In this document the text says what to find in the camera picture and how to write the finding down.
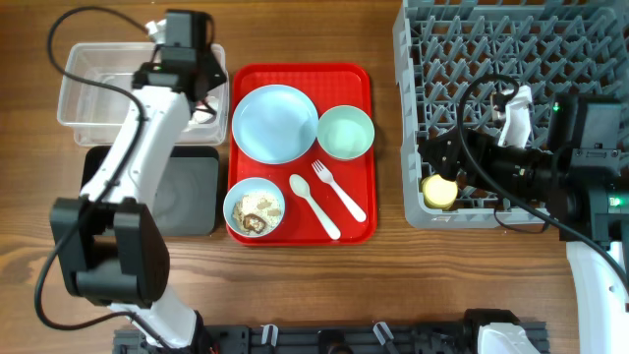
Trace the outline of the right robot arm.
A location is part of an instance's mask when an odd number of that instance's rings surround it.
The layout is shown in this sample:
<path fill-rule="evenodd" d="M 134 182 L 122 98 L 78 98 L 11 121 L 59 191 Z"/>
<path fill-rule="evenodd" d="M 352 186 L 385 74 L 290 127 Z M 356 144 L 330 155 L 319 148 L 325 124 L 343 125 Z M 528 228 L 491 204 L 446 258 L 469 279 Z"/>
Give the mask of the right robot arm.
<path fill-rule="evenodd" d="M 580 349 L 628 350 L 628 181 L 616 140 L 622 104 L 605 95 L 558 94 L 546 151 L 502 147 L 453 129 L 419 146 L 436 173 L 512 203 L 541 202 L 566 244 L 577 293 Z"/>

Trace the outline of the yellow plastic cup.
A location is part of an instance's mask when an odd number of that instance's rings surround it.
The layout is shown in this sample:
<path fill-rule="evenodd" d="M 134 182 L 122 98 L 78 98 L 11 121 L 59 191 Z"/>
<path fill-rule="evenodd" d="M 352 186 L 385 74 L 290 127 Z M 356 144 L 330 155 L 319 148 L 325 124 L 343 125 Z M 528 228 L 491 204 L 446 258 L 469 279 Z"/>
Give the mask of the yellow plastic cup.
<path fill-rule="evenodd" d="M 421 184 L 425 205 L 433 209 L 449 209 L 458 195 L 457 184 L 435 174 L 425 178 Z"/>

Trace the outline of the white napkin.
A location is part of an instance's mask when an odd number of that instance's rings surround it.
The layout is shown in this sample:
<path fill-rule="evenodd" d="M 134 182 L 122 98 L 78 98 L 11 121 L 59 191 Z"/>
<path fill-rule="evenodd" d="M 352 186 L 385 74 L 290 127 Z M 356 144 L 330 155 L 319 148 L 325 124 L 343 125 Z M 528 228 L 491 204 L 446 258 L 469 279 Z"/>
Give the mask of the white napkin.
<path fill-rule="evenodd" d="M 191 123 L 212 124 L 218 118 L 219 103 L 219 98 L 212 95 L 200 101 L 193 112 Z"/>

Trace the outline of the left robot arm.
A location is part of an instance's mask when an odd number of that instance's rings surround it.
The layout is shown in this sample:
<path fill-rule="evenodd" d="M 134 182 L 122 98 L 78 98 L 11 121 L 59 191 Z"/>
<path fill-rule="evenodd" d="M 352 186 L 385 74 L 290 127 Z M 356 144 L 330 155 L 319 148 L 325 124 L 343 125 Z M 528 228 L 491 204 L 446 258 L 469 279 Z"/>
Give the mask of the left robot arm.
<path fill-rule="evenodd" d="M 153 346 L 209 353 L 201 315 L 168 285 L 170 255 L 151 215 L 172 150 L 198 102 L 226 81 L 210 45 L 164 45 L 158 63 L 135 72 L 132 105 L 99 169 L 75 199 L 50 214 L 67 291 L 126 317 Z"/>

